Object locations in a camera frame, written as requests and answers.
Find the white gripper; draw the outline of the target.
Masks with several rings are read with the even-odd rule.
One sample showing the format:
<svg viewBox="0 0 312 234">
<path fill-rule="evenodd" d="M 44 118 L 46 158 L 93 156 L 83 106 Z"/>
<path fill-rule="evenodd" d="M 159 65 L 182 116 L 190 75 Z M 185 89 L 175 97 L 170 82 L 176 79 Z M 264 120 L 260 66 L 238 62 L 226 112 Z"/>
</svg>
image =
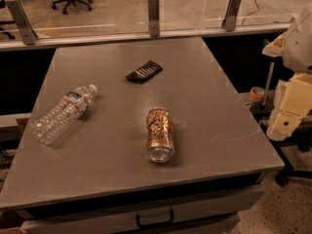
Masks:
<svg viewBox="0 0 312 234">
<path fill-rule="evenodd" d="M 272 140 L 283 141 L 312 110 L 312 75 L 295 73 L 288 82 L 280 80 L 273 105 L 266 135 Z"/>
</svg>

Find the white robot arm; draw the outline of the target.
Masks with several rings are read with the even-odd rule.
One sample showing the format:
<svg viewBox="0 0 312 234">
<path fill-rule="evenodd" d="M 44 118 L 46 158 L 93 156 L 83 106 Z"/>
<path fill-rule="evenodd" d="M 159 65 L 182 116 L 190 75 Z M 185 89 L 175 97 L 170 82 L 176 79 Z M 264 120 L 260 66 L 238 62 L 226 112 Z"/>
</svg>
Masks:
<svg viewBox="0 0 312 234">
<path fill-rule="evenodd" d="M 312 4 L 262 53 L 271 58 L 281 57 L 283 66 L 293 71 L 288 81 L 278 82 L 266 130 L 270 139 L 283 141 L 312 110 Z"/>
</svg>

